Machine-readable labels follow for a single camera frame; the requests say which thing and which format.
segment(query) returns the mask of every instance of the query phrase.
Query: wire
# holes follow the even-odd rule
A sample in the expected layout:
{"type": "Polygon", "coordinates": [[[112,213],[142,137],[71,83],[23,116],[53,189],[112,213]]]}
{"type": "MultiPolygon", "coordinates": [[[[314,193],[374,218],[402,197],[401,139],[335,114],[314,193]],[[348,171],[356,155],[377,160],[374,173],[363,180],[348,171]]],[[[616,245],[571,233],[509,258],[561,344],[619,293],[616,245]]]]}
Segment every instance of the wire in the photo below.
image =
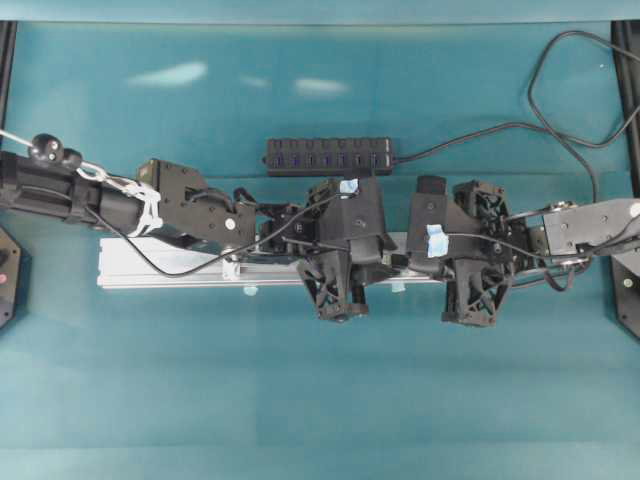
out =
{"type": "MultiPolygon", "coordinates": [[[[589,269],[589,266],[591,265],[591,262],[588,262],[586,265],[581,266],[580,268],[576,268],[576,269],[571,269],[574,270],[574,275],[578,276],[578,275],[582,275],[584,272],[586,272],[589,269]]],[[[552,278],[560,278],[560,277],[565,277],[567,275],[570,274],[570,270],[566,270],[564,272],[560,272],[560,273],[550,273],[549,275],[551,275],[552,278]]],[[[525,288],[529,288],[529,287],[535,287],[537,285],[544,285],[545,283],[548,283],[546,278],[539,278],[537,280],[530,280],[527,282],[521,282],[521,283],[514,283],[511,288],[513,289],[525,289],[525,288]]]]}
{"type": "Polygon", "coordinates": [[[22,145],[24,145],[25,147],[33,147],[33,144],[29,141],[29,140],[25,140],[22,137],[19,137],[11,132],[7,132],[6,130],[3,130],[0,128],[0,135],[2,135],[5,138],[8,138],[9,140],[13,140],[16,143],[20,143],[22,145]]]}
{"type": "Polygon", "coordinates": [[[62,198],[63,200],[68,200],[69,202],[73,201],[72,198],[66,193],[58,192],[57,190],[53,190],[52,188],[38,187],[36,185],[22,185],[20,188],[22,190],[28,190],[32,192],[46,193],[48,195],[53,195],[54,197],[62,198]]]}
{"type": "Polygon", "coordinates": [[[471,132],[468,133],[466,135],[462,135],[460,137],[456,137],[454,139],[448,140],[446,142],[443,142],[439,145],[436,145],[434,147],[428,148],[427,150],[423,150],[421,152],[415,153],[413,155],[409,155],[409,156],[405,156],[405,157],[397,157],[395,159],[395,163],[397,164],[402,164],[402,163],[407,163],[407,162],[411,162],[414,160],[418,160],[421,158],[426,158],[429,157],[431,155],[434,155],[442,150],[444,150],[445,148],[448,148],[452,145],[457,145],[460,143],[464,143],[467,142],[469,140],[473,140],[475,138],[479,138],[479,137],[483,137],[486,135],[492,135],[498,132],[502,132],[508,129],[513,129],[513,128],[523,128],[523,129],[528,129],[528,130],[534,130],[540,133],[547,133],[551,136],[553,136],[558,143],[560,143],[560,145],[562,145],[565,150],[567,150],[579,163],[580,165],[582,165],[582,167],[587,171],[587,173],[589,174],[589,178],[591,180],[591,187],[592,187],[592,198],[594,202],[598,201],[598,197],[599,197],[599,185],[598,185],[598,179],[597,176],[593,170],[593,167],[591,166],[591,164],[584,158],[582,157],[582,155],[580,155],[575,148],[573,148],[571,146],[571,144],[574,145],[581,145],[583,147],[587,147],[587,148],[592,148],[592,149],[597,149],[597,148],[604,148],[607,147],[609,145],[611,145],[613,142],[615,142],[618,137],[620,137],[620,135],[622,135],[622,133],[627,129],[627,127],[631,124],[631,122],[634,120],[634,118],[636,118],[638,116],[638,113],[640,112],[640,105],[638,105],[633,112],[631,112],[631,114],[625,119],[625,121],[623,122],[622,126],[620,128],[618,128],[615,133],[613,135],[611,135],[610,137],[606,138],[605,140],[603,140],[602,142],[596,143],[596,142],[591,142],[588,140],[583,140],[579,137],[573,136],[573,135],[569,135],[563,132],[560,132],[558,130],[556,130],[554,127],[551,126],[551,124],[548,122],[548,120],[544,117],[544,115],[542,114],[542,112],[540,111],[540,108],[538,107],[538,105],[536,104],[535,100],[533,99],[533,90],[534,87],[537,83],[537,80],[540,76],[540,73],[542,71],[542,67],[549,55],[549,52],[551,51],[551,49],[563,38],[569,37],[569,36],[582,36],[585,38],[589,38],[595,42],[598,42],[606,47],[611,48],[612,50],[618,52],[621,55],[624,55],[627,58],[630,58],[631,60],[635,61],[635,62],[639,62],[640,63],[640,57],[633,54],[632,52],[625,50],[623,48],[618,47],[617,45],[614,45],[613,43],[609,42],[608,40],[595,35],[593,33],[590,32],[585,32],[582,30],[569,30],[566,32],[562,32],[559,33],[558,35],[556,35],[555,37],[553,37],[551,39],[551,41],[549,43],[547,43],[547,45],[545,46],[544,50],[542,51],[542,54],[540,55],[540,58],[538,59],[538,62],[536,63],[535,67],[534,67],[534,71],[533,71],[533,75],[531,77],[531,80],[529,82],[529,87],[527,89],[527,100],[529,102],[529,107],[531,108],[531,110],[533,111],[533,113],[535,114],[535,116],[538,118],[538,120],[540,121],[540,123],[542,123],[542,126],[539,125],[534,125],[532,123],[527,123],[527,122],[507,122],[507,123],[501,123],[499,125],[495,125],[493,127],[489,127],[489,128],[485,128],[482,130],[478,130],[476,132],[471,132]]]}
{"type": "Polygon", "coordinates": [[[277,237],[278,235],[280,235],[282,232],[284,232],[287,228],[289,228],[291,225],[293,225],[293,223],[298,220],[300,217],[302,217],[304,214],[306,214],[307,212],[311,211],[311,210],[315,210],[318,207],[321,207],[322,205],[325,205],[331,201],[333,201],[336,198],[344,198],[345,195],[344,193],[336,193],[333,194],[327,198],[324,198],[322,200],[319,200],[305,208],[303,208],[302,210],[300,210],[299,212],[296,212],[295,215],[293,215],[287,222],[284,223],[284,225],[282,225],[280,228],[277,228],[276,230],[274,230],[273,232],[271,232],[269,235],[267,235],[266,237],[263,237],[259,240],[256,240],[253,243],[250,243],[248,245],[245,245],[243,247],[238,247],[234,250],[230,250],[226,253],[223,253],[211,260],[208,260],[200,265],[198,265],[197,267],[191,268],[189,270],[186,270],[184,272],[176,272],[176,273],[172,273],[172,272],[167,272],[165,270],[163,270],[162,268],[158,267],[155,263],[153,263],[149,257],[147,257],[144,252],[142,252],[142,250],[140,250],[138,248],[138,246],[133,243],[131,241],[131,239],[129,237],[127,237],[124,233],[120,232],[117,228],[115,228],[113,225],[111,225],[107,220],[105,220],[98,212],[96,212],[95,210],[89,208],[89,207],[85,207],[85,209],[87,210],[87,212],[94,217],[98,223],[102,224],[103,226],[105,226],[108,230],[110,230],[112,233],[114,233],[116,236],[120,237],[121,239],[123,239],[125,242],[127,242],[127,244],[129,244],[129,246],[131,248],[133,248],[133,250],[138,254],[138,256],[140,256],[140,258],[149,266],[151,267],[154,271],[156,271],[157,273],[159,273],[160,275],[163,275],[165,277],[169,277],[169,278],[180,278],[180,277],[186,277],[188,275],[192,275],[194,273],[199,272],[200,270],[209,267],[210,265],[213,265],[214,263],[220,262],[222,260],[224,260],[225,258],[229,258],[232,257],[234,255],[237,255],[239,253],[244,253],[247,250],[251,250],[252,248],[258,247],[260,245],[262,245],[263,243],[268,242],[269,240],[272,240],[273,238],[277,237]]]}

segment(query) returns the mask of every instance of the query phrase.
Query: black knob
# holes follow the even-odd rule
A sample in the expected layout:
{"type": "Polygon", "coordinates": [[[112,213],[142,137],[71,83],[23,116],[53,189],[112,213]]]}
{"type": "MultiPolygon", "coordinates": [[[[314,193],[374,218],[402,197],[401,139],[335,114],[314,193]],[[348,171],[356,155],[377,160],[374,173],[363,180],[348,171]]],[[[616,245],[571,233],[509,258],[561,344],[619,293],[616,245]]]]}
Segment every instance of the black knob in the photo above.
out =
{"type": "Polygon", "coordinates": [[[33,137],[32,146],[28,149],[29,157],[43,165],[60,165],[64,157],[62,142],[53,135],[41,133],[33,137]]]}

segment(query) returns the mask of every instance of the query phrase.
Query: electronics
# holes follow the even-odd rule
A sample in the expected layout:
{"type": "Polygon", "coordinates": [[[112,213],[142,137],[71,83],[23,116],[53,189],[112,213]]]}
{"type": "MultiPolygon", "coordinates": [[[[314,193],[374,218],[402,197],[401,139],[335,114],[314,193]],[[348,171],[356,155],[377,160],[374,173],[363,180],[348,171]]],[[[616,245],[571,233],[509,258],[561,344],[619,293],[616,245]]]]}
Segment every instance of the electronics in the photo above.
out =
{"type": "Polygon", "coordinates": [[[263,159],[272,177],[391,175],[393,144],[379,138],[272,138],[263,159]]]}

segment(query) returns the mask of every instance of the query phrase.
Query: teal wall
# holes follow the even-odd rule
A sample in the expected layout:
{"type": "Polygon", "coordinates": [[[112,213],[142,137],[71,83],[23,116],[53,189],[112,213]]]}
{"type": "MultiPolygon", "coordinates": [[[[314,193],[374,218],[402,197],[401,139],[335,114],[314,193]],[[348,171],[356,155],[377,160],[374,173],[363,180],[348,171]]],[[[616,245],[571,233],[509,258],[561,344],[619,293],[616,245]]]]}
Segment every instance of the teal wall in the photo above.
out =
{"type": "Polygon", "coordinates": [[[231,25],[434,25],[621,20],[636,0],[0,0],[7,19],[231,25]]]}
{"type": "MultiPolygon", "coordinates": [[[[265,201],[270,136],[390,135],[410,153],[507,119],[544,44],[608,23],[473,27],[177,27],[23,23],[7,128],[59,135],[132,174],[150,156],[265,201]]],[[[606,50],[571,39],[538,97],[564,129],[621,116],[606,50]]],[[[7,148],[21,151],[10,142],[7,148]]],[[[630,194],[624,141],[587,152],[606,196],[630,194]]],[[[504,186],[514,211],[589,199],[548,138],[510,132],[383,179],[406,228],[418,173],[504,186]]],[[[439,320],[441,286],[368,290],[372,314],[315,320],[301,288],[103,291],[97,235],[5,213],[31,255],[0,332],[0,478],[633,479],[640,344],[615,321],[609,267],[576,288],[514,292],[496,328],[439,320]]]]}

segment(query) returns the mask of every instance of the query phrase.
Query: black metal frame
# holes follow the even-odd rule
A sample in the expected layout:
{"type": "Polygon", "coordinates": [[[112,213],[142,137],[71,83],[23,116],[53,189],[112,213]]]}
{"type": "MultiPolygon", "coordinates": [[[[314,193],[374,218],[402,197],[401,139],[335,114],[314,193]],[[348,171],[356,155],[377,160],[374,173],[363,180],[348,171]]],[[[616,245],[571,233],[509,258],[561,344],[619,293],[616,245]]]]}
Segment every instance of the black metal frame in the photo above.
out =
{"type": "MultiPolygon", "coordinates": [[[[611,24],[611,39],[616,45],[640,55],[640,20],[616,21],[611,24]]],[[[640,65],[614,53],[622,110],[625,117],[640,104],[640,65]]],[[[633,195],[640,198],[640,121],[634,118],[627,130],[629,169],[633,195]]],[[[617,258],[611,258],[611,273],[618,320],[640,338],[640,278],[617,258]]]]}
{"type": "MultiPolygon", "coordinates": [[[[17,22],[0,22],[0,128],[7,111],[17,27],[17,22]]],[[[20,247],[0,227],[0,327],[14,315],[21,258],[20,247]]]]}

